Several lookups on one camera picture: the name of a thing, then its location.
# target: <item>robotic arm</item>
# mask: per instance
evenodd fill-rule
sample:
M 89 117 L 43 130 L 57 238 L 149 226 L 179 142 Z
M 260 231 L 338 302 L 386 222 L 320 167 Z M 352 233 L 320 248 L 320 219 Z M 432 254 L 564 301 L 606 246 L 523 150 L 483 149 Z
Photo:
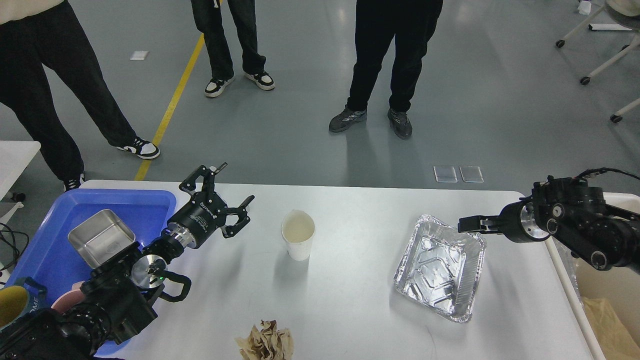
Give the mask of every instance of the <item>robotic arm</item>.
M 191 280 L 167 270 L 171 260 L 185 247 L 199 248 L 218 228 L 222 235 L 236 235 L 250 221 L 246 207 L 255 198 L 247 197 L 237 208 L 229 208 L 215 192 L 219 168 L 198 167 L 180 184 L 191 195 L 187 204 L 168 221 L 160 237 L 142 249 L 136 241 L 101 263 L 91 272 L 81 290 L 85 300 L 64 314 L 41 309 L 27 314 L 0 331 L 0 359 L 87 360 L 93 359 L 107 340 L 120 344 L 139 334 L 157 318 L 152 306 L 160 298 L 184 300 Z M 202 189 L 195 181 L 203 178 Z M 227 217 L 238 220 L 227 225 Z M 182 284 L 180 295 L 163 291 L 164 281 Z
M 458 231 L 504 234 L 517 243 L 553 236 L 597 270 L 626 266 L 640 274 L 640 215 L 607 205 L 602 188 L 588 186 L 586 180 L 607 171 L 622 172 L 601 168 L 575 178 L 549 176 L 546 183 L 534 183 L 531 196 L 508 204 L 500 215 L 461 218 Z

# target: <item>white table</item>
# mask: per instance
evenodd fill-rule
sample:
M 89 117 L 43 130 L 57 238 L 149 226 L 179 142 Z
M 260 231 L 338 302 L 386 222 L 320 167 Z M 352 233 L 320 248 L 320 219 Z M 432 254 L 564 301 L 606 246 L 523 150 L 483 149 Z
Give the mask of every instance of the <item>white table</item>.
M 177 183 L 88 181 L 84 188 L 165 189 Z M 187 299 L 158 300 L 159 318 L 115 356 L 135 360 L 240 359 L 235 337 L 277 320 L 294 359 L 592 359 L 544 243 L 486 236 L 469 323 L 450 322 L 400 295 L 393 276 L 422 214 L 448 224 L 495 215 L 516 192 L 217 184 L 229 206 L 254 194 L 251 222 L 216 232 L 170 270 L 193 281 Z M 280 222 L 291 209 L 314 219 L 311 257 L 288 255 Z
M 38 150 L 39 142 L 0 140 L 0 199 L 18 180 Z

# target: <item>chair wheel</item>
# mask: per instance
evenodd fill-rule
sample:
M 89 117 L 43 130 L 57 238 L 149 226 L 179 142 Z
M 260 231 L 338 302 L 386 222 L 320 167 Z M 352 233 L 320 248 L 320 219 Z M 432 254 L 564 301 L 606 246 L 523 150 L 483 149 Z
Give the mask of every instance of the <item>chair wheel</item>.
M 8 193 L 7 195 L 9 194 L 11 195 L 11 200 L 15 202 L 22 202 L 27 199 L 27 195 L 25 195 L 24 193 Z

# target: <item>chair leg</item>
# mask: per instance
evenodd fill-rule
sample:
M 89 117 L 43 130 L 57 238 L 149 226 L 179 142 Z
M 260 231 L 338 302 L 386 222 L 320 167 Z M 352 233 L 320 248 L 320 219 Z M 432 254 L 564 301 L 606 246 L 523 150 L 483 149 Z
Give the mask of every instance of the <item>chair leg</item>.
M 603 71 L 604 69 L 609 67 L 614 62 L 618 61 L 624 55 L 628 54 L 629 51 L 635 49 L 638 45 L 640 45 L 640 33 L 636 32 L 636 34 L 634 35 L 634 38 L 631 40 L 631 43 L 629 44 L 629 46 L 627 46 L 626 49 L 620 51 L 618 54 L 616 54 L 616 56 L 614 56 L 611 59 L 607 60 L 604 64 L 600 65 L 597 69 L 595 69 L 594 71 L 590 72 L 589 75 L 587 75 L 587 78 L 590 79 L 590 78 L 593 78 L 594 76 L 598 75 L 599 73 L 601 73 L 601 71 Z
M 566 40 L 569 40 L 570 37 L 574 36 L 576 32 L 578 32 L 579 29 L 584 28 L 585 26 L 587 26 L 587 24 L 589 24 L 589 22 L 591 20 L 593 20 L 594 17 L 596 17 L 599 13 L 601 13 L 604 10 L 604 5 L 599 7 L 598 10 L 594 11 L 591 13 L 591 15 L 587 16 L 586 19 L 584 19 L 584 21 L 582 21 L 580 24 L 578 24 L 578 26 L 576 26 L 573 30 L 569 31 L 569 33 L 565 36 L 562 37 L 562 39 L 558 40 L 556 42 L 556 46 L 558 47 L 562 47 L 561 45 L 558 45 L 560 42 L 562 42 L 562 45 L 564 45 L 564 42 Z
M 616 111 L 615 113 L 613 113 L 613 115 L 611 115 L 611 121 L 612 122 L 620 122 L 620 120 L 622 120 L 622 115 L 626 114 L 626 112 L 630 111 L 631 109 L 635 108 L 636 106 L 640 105 L 640 98 L 636 99 L 636 101 L 630 103 L 629 105 L 625 106 L 624 108 Z

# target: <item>cable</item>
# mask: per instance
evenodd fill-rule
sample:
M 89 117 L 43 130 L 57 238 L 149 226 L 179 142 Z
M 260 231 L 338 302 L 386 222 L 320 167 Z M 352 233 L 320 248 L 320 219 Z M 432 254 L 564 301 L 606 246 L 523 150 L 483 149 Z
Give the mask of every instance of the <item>cable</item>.
M 29 245 L 29 241 L 30 241 L 29 235 L 27 235 L 26 233 L 23 233 L 22 231 L 13 231 L 7 224 L 3 224 L 0 222 L 0 229 L 2 228 L 6 228 L 6 230 L 0 230 L 0 241 L 7 244 L 7 246 L 11 248 L 13 252 L 13 260 L 9 262 L 7 265 L 5 265 L 3 268 L 0 268 L 0 272 L 5 271 L 9 269 L 11 266 L 18 263 L 18 259 L 20 259 L 24 251 L 27 249 L 27 246 Z M 5 233 L 11 236 L 10 237 L 11 241 L 7 240 L 7 238 L 4 235 Z M 18 249 L 18 245 L 16 244 L 16 241 L 15 241 L 16 234 L 24 235 L 27 239 L 26 244 L 24 244 L 24 248 L 22 250 Z
M 624 170 L 619 170 L 617 168 L 609 168 L 609 167 L 596 168 L 596 169 L 593 169 L 593 168 L 587 169 L 587 170 L 581 172 L 580 175 L 574 177 L 573 180 L 574 181 L 580 181 L 580 180 L 587 181 L 587 179 L 589 179 L 591 177 L 595 177 L 595 176 L 604 174 L 606 172 L 617 172 L 619 174 L 623 174 L 623 175 L 626 175 L 626 176 L 633 177 L 636 180 L 640 180 L 639 176 L 631 174 L 630 172 L 626 172 Z

